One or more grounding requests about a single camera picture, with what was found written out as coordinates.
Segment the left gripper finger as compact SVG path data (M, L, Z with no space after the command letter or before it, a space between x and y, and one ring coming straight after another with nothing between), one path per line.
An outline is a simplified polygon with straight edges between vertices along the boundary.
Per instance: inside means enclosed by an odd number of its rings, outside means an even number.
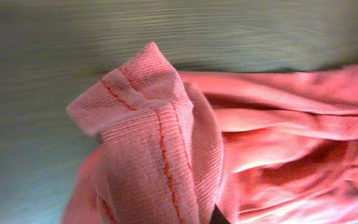
M209 224L231 224L217 205L214 206Z

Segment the orange printed t-shirt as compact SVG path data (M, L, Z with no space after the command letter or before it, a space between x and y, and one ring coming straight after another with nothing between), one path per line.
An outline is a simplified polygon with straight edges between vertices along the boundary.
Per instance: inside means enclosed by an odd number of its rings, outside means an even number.
M67 111L101 144L63 223L358 222L358 65L179 72L151 43Z

